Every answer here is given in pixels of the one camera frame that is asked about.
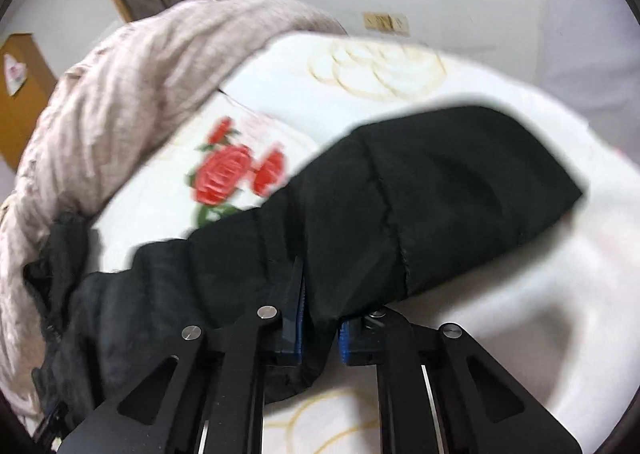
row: black jacket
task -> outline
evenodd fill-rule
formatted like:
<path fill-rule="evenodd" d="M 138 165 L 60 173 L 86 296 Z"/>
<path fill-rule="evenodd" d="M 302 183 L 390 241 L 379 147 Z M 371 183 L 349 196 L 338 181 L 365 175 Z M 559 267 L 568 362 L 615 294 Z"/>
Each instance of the black jacket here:
<path fill-rule="evenodd" d="M 359 127 L 261 208 L 146 244 L 117 274 L 80 281 L 86 222 L 66 215 L 25 268 L 47 341 L 34 370 L 43 408 L 64 401 L 77 424 L 184 326 L 228 325 L 267 294 L 277 306 L 299 256 L 312 343 L 266 383 L 267 401 L 286 398 L 321 373 L 343 317 L 526 243 L 579 197 L 516 121 L 462 106 Z"/>

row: bed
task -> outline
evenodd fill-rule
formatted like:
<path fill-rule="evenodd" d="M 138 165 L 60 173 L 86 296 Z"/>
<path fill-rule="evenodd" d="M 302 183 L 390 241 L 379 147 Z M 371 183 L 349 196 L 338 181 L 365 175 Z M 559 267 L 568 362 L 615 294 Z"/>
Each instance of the bed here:
<path fill-rule="evenodd" d="M 127 268 L 142 243 L 261 203 L 269 190 L 248 182 L 223 211 L 194 199 L 191 174 L 220 123 L 231 120 L 230 138 L 257 156 L 281 150 L 290 176 L 361 123 L 469 100 L 520 121 L 586 195 L 534 243 L 394 307 L 422 325 L 462 325 L 593 454 L 640 386 L 640 174 L 582 117 L 484 66 L 379 40 L 273 40 L 113 197 L 95 221 L 88 268 Z M 333 354 L 311 390 L 268 406 L 264 451 L 377 453 L 377 415 L 375 370 L 347 369 Z"/>

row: red rose print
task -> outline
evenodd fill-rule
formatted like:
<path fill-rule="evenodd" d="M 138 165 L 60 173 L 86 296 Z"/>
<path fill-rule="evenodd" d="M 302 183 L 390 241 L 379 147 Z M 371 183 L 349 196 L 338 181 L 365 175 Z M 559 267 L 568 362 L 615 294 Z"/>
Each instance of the red rose print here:
<path fill-rule="evenodd" d="M 196 173 L 196 201 L 210 206 L 222 203 L 251 169 L 251 162 L 246 145 L 227 145 L 210 154 Z"/>
<path fill-rule="evenodd" d="M 224 118 L 222 118 L 222 120 L 220 120 L 220 122 L 215 127 L 215 129 L 209 133 L 209 137 L 207 138 L 207 143 L 209 145 L 214 145 L 220 142 L 220 140 L 222 140 L 225 137 L 225 135 L 229 132 L 229 129 L 231 129 L 232 123 L 233 123 L 233 120 L 228 116 L 225 116 Z"/>
<path fill-rule="evenodd" d="M 254 177 L 253 191 L 260 197 L 266 196 L 271 187 L 277 186 L 284 177 L 284 154 L 273 149 L 262 162 Z"/>

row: yellowed switch plate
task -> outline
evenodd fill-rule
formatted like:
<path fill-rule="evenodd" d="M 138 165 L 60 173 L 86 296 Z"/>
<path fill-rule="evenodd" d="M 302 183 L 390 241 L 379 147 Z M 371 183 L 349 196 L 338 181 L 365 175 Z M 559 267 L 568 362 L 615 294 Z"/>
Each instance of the yellowed switch plate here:
<path fill-rule="evenodd" d="M 364 27 L 367 30 L 409 35 L 409 22 L 404 15 L 384 12 L 364 12 Z"/>

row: pink blanket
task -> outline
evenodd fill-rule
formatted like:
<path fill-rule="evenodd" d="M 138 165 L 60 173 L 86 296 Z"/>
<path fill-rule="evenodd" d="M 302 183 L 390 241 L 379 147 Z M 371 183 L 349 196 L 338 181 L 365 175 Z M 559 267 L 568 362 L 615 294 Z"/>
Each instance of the pink blanket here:
<path fill-rule="evenodd" d="M 294 0 L 191 0 L 118 30 L 60 79 L 0 211 L 0 389 L 40 418 L 40 319 L 22 283 L 61 211 L 96 214 L 233 69 L 292 30 L 344 33 Z"/>

